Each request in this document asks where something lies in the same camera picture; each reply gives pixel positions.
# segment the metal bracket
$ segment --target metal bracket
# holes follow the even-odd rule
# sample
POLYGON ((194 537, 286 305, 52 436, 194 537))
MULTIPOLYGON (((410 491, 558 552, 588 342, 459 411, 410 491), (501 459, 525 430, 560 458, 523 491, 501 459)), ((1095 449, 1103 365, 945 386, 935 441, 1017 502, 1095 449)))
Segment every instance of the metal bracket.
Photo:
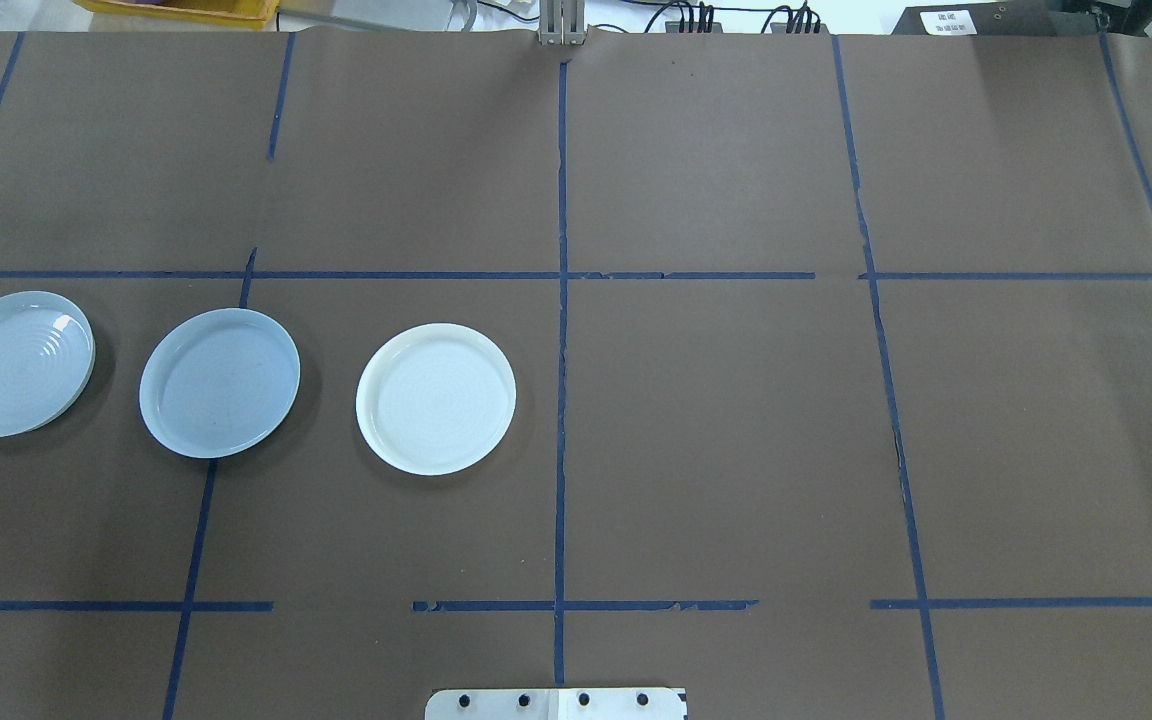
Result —
POLYGON ((585 41, 585 0, 540 0, 540 45, 582 45, 585 41))
POLYGON ((685 698, 673 688, 439 691, 425 720, 687 720, 685 698))

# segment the stacked plates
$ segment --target stacked plates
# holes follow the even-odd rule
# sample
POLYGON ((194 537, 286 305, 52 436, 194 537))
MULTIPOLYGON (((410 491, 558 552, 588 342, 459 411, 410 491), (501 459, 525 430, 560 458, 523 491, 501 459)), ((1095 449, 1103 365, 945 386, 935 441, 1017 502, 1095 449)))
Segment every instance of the stacked plates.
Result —
MULTIPOLYGON (((50 291, 0 297, 0 437, 41 427, 77 400, 96 346, 86 317, 50 291)), ((278 429, 301 384, 296 343, 267 314, 228 306, 164 338, 141 376, 150 433, 188 457, 245 450, 278 429)), ((358 429, 399 470, 442 475, 505 437, 516 387, 500 348, 463 325, 399 333, 371 357, 355 396, 358 429)))

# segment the metal plate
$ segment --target metal plate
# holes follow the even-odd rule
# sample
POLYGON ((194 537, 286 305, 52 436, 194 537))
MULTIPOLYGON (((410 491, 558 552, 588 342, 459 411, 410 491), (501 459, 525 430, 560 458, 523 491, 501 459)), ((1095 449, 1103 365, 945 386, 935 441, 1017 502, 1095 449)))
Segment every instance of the metal plate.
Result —
POLYGON ((685 691, 670 688, 439 691, 429 698, 425 720, 685 720, 685 691))

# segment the white label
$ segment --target white label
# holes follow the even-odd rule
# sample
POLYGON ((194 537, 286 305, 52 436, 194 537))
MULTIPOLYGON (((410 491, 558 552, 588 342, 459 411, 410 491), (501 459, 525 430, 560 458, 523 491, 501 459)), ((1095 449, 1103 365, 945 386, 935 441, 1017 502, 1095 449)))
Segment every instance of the white label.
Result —
POLYGON ((967 10, 934 10, 919 15, 927 35, 975 35, 972 14, 967 10))

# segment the yellow bin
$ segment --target yellow bin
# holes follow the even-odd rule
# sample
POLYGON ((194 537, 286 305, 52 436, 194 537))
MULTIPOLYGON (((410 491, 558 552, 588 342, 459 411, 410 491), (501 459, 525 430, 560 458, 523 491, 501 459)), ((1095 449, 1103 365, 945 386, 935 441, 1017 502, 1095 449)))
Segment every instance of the yellow bin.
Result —
POLYGON ((274 17, 278 0, 166 0, 161 5, 120 3, 119 0, 74 0, 92 13, 141 15, 143 18, 189 20, 219 26, 262 29, 274 17))

